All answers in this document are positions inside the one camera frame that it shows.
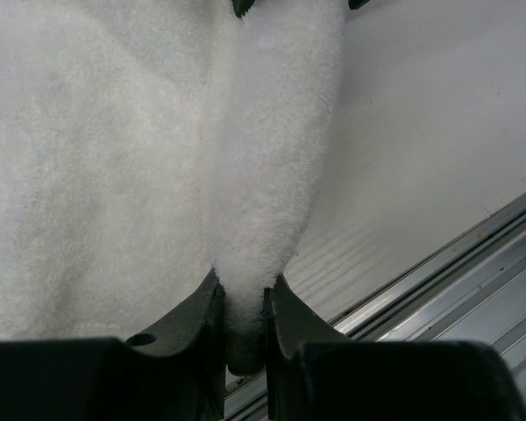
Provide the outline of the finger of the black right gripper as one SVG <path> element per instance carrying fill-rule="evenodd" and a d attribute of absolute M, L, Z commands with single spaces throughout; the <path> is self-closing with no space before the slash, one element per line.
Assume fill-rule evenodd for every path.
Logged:
<path fill-rule="evenodd" d="M 369 2 L 370 0 L 349 0 L 348 5 L 351 10 L 358 10 Z"/>
<path fill-rule="evenodd" d="M 231 0 L 234 14 L 237 18 L 242 18 L 252 8 L 255 0 Z"/>

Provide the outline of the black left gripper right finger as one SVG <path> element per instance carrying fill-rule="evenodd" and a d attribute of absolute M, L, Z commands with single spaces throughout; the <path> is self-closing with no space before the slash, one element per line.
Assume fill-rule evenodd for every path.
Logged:
<path fill-rule="evenodd" d="M 526 420 L 490 346 L 349 339 L 282 276 L 265 291 L 264 315 L 271 420 Z"/>

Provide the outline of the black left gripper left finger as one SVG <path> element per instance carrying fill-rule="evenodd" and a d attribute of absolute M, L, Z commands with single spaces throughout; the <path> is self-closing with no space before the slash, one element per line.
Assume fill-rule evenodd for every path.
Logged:
<path fill-rule="evenodd" d="M 221 420 L 224 290 L 214 271 L 142 332 L 0 342 L 0 420 Z"/>

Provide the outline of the white towel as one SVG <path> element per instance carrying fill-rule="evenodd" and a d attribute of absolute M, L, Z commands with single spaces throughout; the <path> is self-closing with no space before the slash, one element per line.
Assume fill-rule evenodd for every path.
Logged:
<path fill-rule="evenodd" d="M 323 172 L 344 1 L 0 1 L 0 340 L 128 337 L 215 270 L 225 361 Z"/>

